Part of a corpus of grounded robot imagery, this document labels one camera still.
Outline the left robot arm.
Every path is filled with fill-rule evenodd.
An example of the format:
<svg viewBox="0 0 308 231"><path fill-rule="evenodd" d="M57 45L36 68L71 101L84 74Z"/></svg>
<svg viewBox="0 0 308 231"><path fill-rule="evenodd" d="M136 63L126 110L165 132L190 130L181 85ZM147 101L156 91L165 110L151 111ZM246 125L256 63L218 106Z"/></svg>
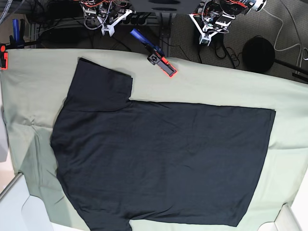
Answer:
<svg viewBox="0 0 308 231"><path fill-rule="evenodd" d="M228 27L236 16L250 11L261 11L266 0L203 0L189 14L199 32L199 44L207 45L216 34L229 33Z"/></svg>

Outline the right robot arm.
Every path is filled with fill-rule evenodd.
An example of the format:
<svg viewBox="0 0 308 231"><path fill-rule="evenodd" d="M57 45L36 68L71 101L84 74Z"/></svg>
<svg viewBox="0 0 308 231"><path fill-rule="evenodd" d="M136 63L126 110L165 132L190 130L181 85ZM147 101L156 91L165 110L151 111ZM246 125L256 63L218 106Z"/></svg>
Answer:
<svg viewBox="0 0 308 231"><path fill-rule="evenodd" d="M128 0L80 0L86 29L100 30L104 36L115 33L116 25L129 19L134 13Z"/></svg>

